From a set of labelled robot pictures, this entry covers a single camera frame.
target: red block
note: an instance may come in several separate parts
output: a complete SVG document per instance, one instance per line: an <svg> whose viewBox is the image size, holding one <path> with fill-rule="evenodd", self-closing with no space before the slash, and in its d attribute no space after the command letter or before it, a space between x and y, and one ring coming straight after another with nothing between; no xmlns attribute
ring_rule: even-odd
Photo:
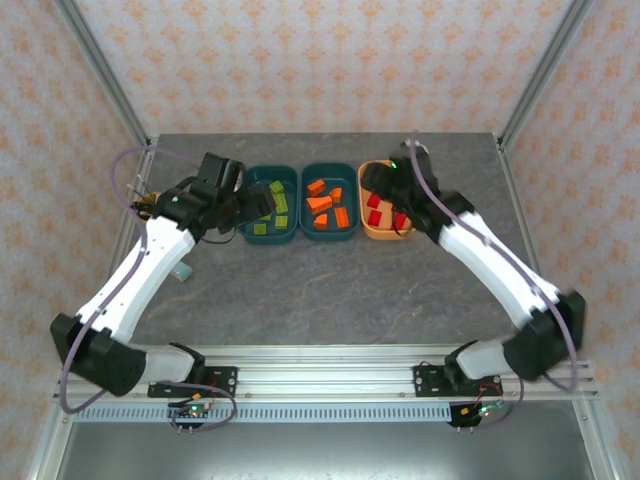
<svg viewBox="0 0 640 480"><path fill-rule="evenodd" d="M367 201L367 207L378 208L379 204L380 204L380 197L377 196L375 193L372 193L371 196L369 197L369 201Z"/></svg>
<svg viewBox="0 0 640 480"><path fill-rule="evenodd" d="M407 221L407 216L404 213L396 213L395 214L395 225L398 230L402 230L404 228L404 224Z"/></svg>
<svg viewBox="0 0 640 480"><path fill-rule="evenodd" d="M382 218L382 212L379 212L378 210L371 210L371 213L369 214L369 220L367 220L367 223L372 227L379 227L381 218Z"/></svg>

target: teal tray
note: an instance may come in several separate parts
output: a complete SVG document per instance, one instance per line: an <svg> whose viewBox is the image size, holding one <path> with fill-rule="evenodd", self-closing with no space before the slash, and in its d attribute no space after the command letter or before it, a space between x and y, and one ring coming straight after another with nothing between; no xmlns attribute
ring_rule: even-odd
<svg viewBox="0 0 640 480"><path fill-rule="evenodd" d="M315 216L307 205L307 185L318 179L324 180L326 184L325 193L322 195L328 195L332 188L342 187L342 202L337 206L347 207L351 223L348 229L338 228L333 208L323 212L329 214L329 226L326 230L317 230L313 226ZM341 242L353 237L360 225L358 177L353 167L337 162L313 163L302 171L300 184L300 228L305 236L316 242Z"/></svg>
<svg viewBox="0 0 640 480"><path fill-rule="evenodd" d="M300 205L300 181L298 173L291 167L284 165L264 165L250 168L245 176L244 185L250 187L257 184L267 184L279 180L284 186L284 195L287 199L289 212L287 213L286 230L279 230L275 225L276 212L271 214L271 220L256 220L242 225L238 231L244 239L254 245L282 245L290 242L296 234L298 227ZM253 226L258 223L267 224L266 235L254 235Z"/></svg>

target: gray tabletop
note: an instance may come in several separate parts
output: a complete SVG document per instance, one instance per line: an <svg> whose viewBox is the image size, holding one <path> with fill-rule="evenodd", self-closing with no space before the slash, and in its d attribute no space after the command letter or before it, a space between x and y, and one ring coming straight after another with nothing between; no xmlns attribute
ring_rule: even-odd
<svg viewBox="0 0 640 480"><path fill-rule="evenodd" d="M297 171L330 160L355 168L387 158L406 135L162 135L158 145L201 159L207 151L248 166ZM429 148L444 189L465 195L495 234L526 261L515 210L490 134L417 135ZM192 168L157 154L153 189L170 187ZM227 245L199 243L184 283L169 277L146 309L134 341L206 345L461 343L511 330L489 291L424 235L317 243L298 231L291 243L254 246L238 235Z"/></svg>

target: vertical metal post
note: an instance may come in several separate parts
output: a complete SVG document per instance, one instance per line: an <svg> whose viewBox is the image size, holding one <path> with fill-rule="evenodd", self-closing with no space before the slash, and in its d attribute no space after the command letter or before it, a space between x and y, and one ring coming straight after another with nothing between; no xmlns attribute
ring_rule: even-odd
<svg viewBox="0 0 640 480"><path fill-rule="evenodd" d="M558 31L553 36L529 84L524 89L522 97L520 97L515 110L511 114L504 132L498 137L498 143L504 152L507 151L508 146L515 139L522 123L533 110L540 93L542 93L548 80L551 78L562 58L562 54L566 51L573 35L582 24L582 19L592 3L593 0L574 0L569 6L562 22L560 22Z"/></svg>
<svg viewBox="0 0 640 480"><path fill-rule="evenodd" d="M107 58L93 36L75 0L55 0L55 2L58 5L60 13L69 24L69 28L78 40L80 47L87 56L89 63L93 66L107 94L115 104L122 120L127 125L127 129L132 137L142 145L148 144L149 136L129 103L120 82L118 82L113 70L109 66Z"/></svg>

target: orange block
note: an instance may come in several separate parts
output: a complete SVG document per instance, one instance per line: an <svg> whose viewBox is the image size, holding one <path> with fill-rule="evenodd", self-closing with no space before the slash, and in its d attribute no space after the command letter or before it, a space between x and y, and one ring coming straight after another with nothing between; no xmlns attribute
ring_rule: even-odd
<svg viewBox="0 0 640 480"><path fill-rule="evenodd" d="M347 213L347 207L336 207L336 222L338 228L349 228L349 214Z"/></svg>
<svg viewBox="0 0 640 480"><path fill-rule="evenodd" d="M331 200L333 200L333 203L340 203L342 201L342 188L334 188L331 190L331 193L329 193L329 196L331 197Z"/></svg>
<svg viewBox="0 0 640 480"><path fill-rule="evenodd" d="M324 191L324 187L325 187L324 180L320 179L320 180L316 180L313 183L310 183L307 186L307 190L309 190L310 196L315 197L316 195Z"/></svg>
<svg viewBox="0 0 640 480"><path fill-rule="evenodd" d="M313 197L307 198L307 203L309 204L309 208L311 209L311 213L314 215L316 213L320 213L327 208L331 208L333 205L333 201L331 197L327 195L326 197Z"/></svg>
<svg viewBox="0 0 640 480"><path fill-rule="evenodd" d="M313 221L313 226L318 230L326 230L329 226L329 215L323 213L322 215L318 215L316 219Z"/></svg>

